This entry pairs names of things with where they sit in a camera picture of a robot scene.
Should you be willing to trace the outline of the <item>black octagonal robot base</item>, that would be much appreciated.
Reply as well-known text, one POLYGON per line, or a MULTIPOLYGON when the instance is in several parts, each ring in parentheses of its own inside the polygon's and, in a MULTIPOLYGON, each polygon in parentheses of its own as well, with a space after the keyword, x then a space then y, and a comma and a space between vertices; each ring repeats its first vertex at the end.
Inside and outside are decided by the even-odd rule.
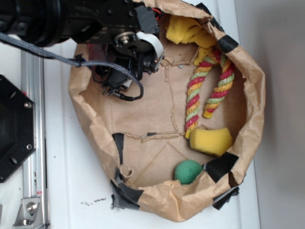
POLYGON ((6 182, 35 150, 34 102, 0 76, 0 182, 6 182))

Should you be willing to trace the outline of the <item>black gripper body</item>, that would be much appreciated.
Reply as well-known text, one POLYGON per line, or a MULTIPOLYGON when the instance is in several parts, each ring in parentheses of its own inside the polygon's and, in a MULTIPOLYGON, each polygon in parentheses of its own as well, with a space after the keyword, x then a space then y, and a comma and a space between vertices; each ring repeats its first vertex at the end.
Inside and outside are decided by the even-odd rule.
POLYGON ((139 89, 139 97, 144 95, 141 83, 144 72, 151 74, 158 70, 164 56, 164 48, 159 40, 159 31, 124 31, 111 36, 103 35, 92 42, 104 48, 107 65, 96 65, 93 80, 102 85, 102 93, 107 96, 126 97, 131 83, 139 89))

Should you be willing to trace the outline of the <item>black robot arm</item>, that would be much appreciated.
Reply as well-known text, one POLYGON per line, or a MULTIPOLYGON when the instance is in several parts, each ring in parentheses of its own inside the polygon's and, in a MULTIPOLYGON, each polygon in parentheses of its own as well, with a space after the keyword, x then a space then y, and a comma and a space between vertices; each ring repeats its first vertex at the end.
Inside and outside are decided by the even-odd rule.
POLYGON ((131 82, 141 84, 144 72, 158 70, 164 57, 159 39, 159 8, 132 0, 3 0, 0 3, 0 40, 42 58, 93 68, 107 78, 104 94, 125 101, 131 82), (81 55, 67 59, 45 47, 68 39, 78 44, 99 44, 113 54, 110 61, 86 61, 81 55))

